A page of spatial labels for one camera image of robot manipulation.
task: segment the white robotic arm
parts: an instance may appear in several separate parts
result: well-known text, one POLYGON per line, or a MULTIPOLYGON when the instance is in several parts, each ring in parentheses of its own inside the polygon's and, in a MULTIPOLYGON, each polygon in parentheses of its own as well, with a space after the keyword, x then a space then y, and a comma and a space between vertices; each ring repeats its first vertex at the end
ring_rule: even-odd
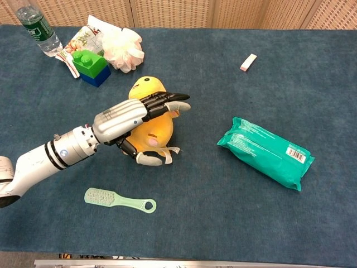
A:
POLYGON ((93 126, 77 127, 66 134, 21 155, 15 174, 11 161, 0 156, 0 208, 6 207, 41 180, 86 159, 101 143, 116 144, 137 163, 161 165, 161 160, 146 156, 126 140, 132 129, 167 111, 190 109, 183 101, 189 96, 158 92, 143 99, 130 99, 107 109, 94 118, 93 126))

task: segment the barcode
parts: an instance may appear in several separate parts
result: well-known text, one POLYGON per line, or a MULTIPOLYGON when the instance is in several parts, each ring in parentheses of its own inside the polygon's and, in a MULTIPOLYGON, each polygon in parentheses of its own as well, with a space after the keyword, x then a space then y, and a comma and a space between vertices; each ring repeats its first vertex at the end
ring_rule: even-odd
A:
POLYGON ((288 147, 286 150, 286 154, 290 155, 292 158, 295 158, 297 161, 304 163, 305 162, 305 155, 302 155, 301 153, 295 151, 293 148, 288 147))

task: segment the white eraser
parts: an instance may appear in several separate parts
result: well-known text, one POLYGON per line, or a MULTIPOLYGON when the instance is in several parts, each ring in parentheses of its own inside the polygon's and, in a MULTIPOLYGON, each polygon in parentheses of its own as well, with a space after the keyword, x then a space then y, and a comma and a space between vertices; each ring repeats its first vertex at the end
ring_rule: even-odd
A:
POLYGON ((253 61, 257 58, 256 55, 250 54, 249 57, 244 61, 244 63, 241 65, 240 69, 242 71, 247 71, 249 66, 253 63, 253 61))

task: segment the snack bag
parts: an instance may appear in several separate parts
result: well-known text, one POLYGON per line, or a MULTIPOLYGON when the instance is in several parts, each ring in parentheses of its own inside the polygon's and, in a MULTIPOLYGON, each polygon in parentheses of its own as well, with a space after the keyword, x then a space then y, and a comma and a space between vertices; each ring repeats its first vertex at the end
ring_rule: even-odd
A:
POLYGON ((72 54, 74 51, 89 50, 96 54, 103 54, 102 34, 99 29, 86 25, 83 26, 76 35, 69 41, 63 50, 55 56, 56 59, 63 61, 70 69, 74 78, 79 77, 79 72, 73 64, 72 54))
POLYGON ((301 191, 301 178, 314 161, 306 149, 247 120, 233 118, 217 145, 287 188, 301 191))

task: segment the green toy block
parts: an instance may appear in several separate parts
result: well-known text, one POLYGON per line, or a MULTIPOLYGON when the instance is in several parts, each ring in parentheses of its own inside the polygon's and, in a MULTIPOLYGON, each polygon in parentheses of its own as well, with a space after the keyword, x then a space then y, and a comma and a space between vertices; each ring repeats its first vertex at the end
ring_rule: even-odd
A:
POLYGON ((77 71, 93 79, 108 66, 105 58, 89 50, 76 51, 72 57, 77 71))

